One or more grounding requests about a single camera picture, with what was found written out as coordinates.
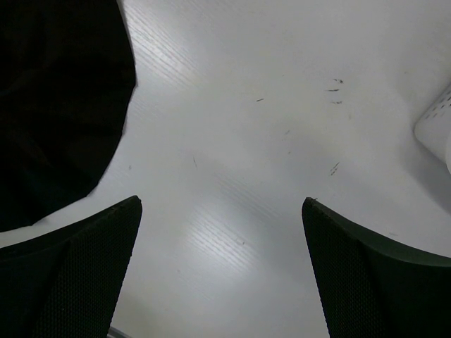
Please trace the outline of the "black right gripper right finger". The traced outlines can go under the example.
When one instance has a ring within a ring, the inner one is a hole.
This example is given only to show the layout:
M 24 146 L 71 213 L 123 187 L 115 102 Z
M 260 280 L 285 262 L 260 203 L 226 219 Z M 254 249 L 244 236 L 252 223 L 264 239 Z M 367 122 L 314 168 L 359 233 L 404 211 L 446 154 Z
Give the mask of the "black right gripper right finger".
M 358 225 L 316 199 L 302 222 L 330 337 L 449 337 L 450 258 Z

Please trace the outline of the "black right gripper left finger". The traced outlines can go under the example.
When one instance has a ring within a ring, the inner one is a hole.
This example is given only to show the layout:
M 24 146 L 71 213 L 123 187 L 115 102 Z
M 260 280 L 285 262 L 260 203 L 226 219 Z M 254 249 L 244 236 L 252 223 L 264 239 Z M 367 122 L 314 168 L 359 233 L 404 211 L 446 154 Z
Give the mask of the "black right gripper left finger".
M 141 217 L 131 196 L 1 248 L 1 336 L 106 337 Z

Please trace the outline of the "black skirt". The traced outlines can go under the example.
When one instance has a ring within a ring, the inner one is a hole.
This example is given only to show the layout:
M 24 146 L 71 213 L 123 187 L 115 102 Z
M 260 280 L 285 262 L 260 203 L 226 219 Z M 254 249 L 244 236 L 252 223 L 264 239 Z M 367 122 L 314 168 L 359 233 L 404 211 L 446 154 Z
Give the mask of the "black skirt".
M 117 1 L 1 2 L 2 231 L 98 185 L 135 85 Z

